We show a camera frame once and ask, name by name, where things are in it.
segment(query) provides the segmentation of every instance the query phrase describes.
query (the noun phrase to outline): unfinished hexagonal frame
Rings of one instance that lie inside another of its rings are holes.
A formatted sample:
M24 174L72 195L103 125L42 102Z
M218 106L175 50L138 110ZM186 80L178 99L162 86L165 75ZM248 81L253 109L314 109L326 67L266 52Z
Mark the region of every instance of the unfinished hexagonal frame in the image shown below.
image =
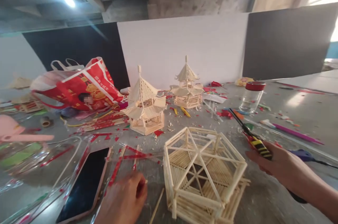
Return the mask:
M185 127L164 146L167 206L192 224L233 223L249 180L247 163L223 133Z

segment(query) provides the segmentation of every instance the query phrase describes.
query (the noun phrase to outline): wooden stick model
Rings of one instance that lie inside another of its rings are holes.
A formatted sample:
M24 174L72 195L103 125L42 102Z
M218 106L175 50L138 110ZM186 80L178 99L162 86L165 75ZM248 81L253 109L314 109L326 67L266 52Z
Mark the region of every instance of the wooden stick model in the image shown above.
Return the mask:
M186 56L186 64L181 72L176 76L180 85L170 86L170 91L174 95L174 104L185 109L195 108L202 103L203 85L194 84L198 80L198 76L191 70L188 65L188 56Z
M249 180L245 159L224 136L185 127L164 145L167 206L191 224L233 223Z
M157 97L158 89L141 77L141 66L138 72L139 79L128 96L128 107L121 111L129 117L130 129L148 135L164 127L166 96Z

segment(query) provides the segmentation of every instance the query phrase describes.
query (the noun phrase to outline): ceiling light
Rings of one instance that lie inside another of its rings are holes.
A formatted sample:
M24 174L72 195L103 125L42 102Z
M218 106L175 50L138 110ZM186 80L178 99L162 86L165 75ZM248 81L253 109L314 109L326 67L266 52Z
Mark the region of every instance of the ceiling light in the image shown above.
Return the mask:
M75 7L75 2L73 0L64 0L68 6L71 8Z

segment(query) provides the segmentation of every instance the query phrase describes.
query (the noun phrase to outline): red jar lid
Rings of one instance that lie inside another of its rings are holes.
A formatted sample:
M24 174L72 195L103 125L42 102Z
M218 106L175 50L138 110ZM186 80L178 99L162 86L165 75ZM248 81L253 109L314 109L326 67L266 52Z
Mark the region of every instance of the red jar lid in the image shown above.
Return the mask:
M263 91L266 83L263 81L250 81L246 84L245 89L251 91Z

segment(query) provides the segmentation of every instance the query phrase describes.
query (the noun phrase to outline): glass jar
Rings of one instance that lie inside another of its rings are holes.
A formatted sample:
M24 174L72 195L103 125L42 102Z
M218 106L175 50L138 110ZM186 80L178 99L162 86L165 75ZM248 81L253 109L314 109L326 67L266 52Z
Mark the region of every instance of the glass jar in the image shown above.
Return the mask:
M255 112L264 92L265 85L262 81L247 82L239 109L248 113Z

